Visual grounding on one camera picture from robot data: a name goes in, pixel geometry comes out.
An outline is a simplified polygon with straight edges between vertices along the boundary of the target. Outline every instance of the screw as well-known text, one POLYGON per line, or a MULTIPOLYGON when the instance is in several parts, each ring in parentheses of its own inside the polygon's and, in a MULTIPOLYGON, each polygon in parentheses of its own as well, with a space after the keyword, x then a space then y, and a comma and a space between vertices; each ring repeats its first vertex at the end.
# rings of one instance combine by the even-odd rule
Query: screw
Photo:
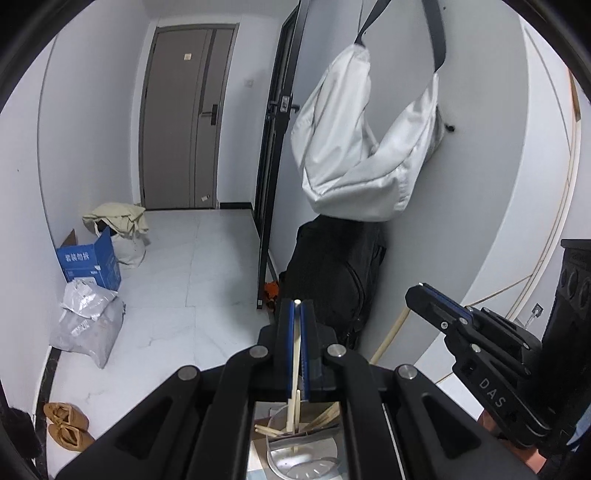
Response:
POLYGON ((412 365, 400 365, 398 367, 398 375, 407 380, 412 380, 418 374, 418 370, 412 365))
POLYGON ((333 343, 332 345, 329 345, 329 347, 326 349, 329 353, 330 356, 335 356, 335 357, 342 357, 344 354, 347 353, 347 349, 339 344, 339 343, 333 343))
POLYGON ((253 358, 265 358, 269 354, 269 350, 264 345, 255 345, 248 351, 248 353, 253 358))
POLYGON ((183 381, 192 380, 197 376, 197 369, 193 365, 185 365, 178 369, 177 375, 183 381))

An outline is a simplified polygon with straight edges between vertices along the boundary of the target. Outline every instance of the door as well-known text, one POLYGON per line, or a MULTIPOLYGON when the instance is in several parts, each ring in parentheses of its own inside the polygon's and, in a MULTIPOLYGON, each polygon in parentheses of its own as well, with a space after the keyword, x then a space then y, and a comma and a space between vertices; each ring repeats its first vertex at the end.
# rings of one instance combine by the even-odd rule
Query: door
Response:
POLYGON ((223 89, 234 25, 156 31, 140 137, 147 209, 212 208, 223 89))
POLYGON ((277 105, 285 83, 285 74, 287 72, 287 60, 290 55, 291 42, 293 40, 294 29, 296 26, 298 9, 296 8, 287 18, 281 29, 277 53, 275 54, 275 66, 271 77, 271 88, 267 101, 267 113, 265 116, 265 126, 263 129, 261 156, 259 158, 259 169, 256 178, 256 196, 254 218, 256 229, 259 236, 262 233, 264 202, 267 196, 269 170, 271 167, 271 154, 275 143, 275 118, 277 116, 277 105))
POLYGON ((259 245, 258 299, 256 307, 263 306, 265 277, 269 260, 269 239, 277 189, 277 175, 281 159, 283 138, 292 111, 299 107, 292 105, 294 76, 300 52, 310 0, 300 0, 298 7, 287 18, 281 28, 279 45, 275 55, 275 66, 267 103, 267 117, 263 130, 259 170, 256 181, 255 224, 261 239, 259 245))

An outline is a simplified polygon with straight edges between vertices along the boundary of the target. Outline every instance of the white shoulder bag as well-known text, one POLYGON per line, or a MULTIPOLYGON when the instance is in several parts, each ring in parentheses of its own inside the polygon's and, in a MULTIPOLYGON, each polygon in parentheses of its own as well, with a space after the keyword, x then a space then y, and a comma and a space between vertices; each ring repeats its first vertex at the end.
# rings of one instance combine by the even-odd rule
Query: white shoulder bag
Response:
POLYGON ((316 213, 381 222, 402 212, 413 192, 440 123, 437 71, 446 55, 437 0, 422 0, 435 73, 378 143, 365 119, 369 102, 369 51, 361 36, 390 0, 378 0, 355 40, 328 67, 291 132, 302 188, 316 213))

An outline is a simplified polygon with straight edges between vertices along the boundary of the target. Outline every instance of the wall outlet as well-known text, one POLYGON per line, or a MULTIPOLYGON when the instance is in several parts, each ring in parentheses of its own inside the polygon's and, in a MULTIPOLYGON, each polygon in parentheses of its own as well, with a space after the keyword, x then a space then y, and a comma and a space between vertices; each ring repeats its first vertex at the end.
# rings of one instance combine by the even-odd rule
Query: wall outlet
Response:
POLYGON ((544 311, 544 309, 542 308, 542 305, 540 305, 539 303, 536 303, 534 308, 531 310, 531 314, 534 317, 539 317, 540 315, 542 315, 543 311, 544 311))

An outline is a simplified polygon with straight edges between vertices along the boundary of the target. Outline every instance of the gray door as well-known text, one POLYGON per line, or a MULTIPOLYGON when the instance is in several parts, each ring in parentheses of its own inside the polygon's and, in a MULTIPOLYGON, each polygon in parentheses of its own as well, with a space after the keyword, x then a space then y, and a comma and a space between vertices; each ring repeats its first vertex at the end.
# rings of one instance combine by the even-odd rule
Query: gray door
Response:
POLYGON ((216 179, 217 141, 221 120, 222 86, 228 65, 233 30, 216 29, 212 33, 210 54, 197 120, 195 154, 195 207, 213 207, 216 179))
POLYGON ((232 34, 214 28, 156 33, 140 153, 147 209, 214 205, 220 105, 232 34))

